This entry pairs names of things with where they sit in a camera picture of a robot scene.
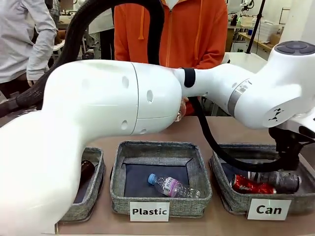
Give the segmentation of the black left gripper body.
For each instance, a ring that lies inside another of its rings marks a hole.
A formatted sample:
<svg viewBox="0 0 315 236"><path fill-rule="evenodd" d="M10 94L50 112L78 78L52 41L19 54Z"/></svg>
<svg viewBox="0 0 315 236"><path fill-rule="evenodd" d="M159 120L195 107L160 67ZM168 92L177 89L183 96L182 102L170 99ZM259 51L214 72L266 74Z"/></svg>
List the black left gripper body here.
<svg viewBox="0 0 315 236"><path fill-rule="evenodd" d="M300 151L304 145L308 144L308 137L276 127L269 128L268 132L276 142L276 151L279 155L276 161L277 169L296 170L300 162Z"/></svg>

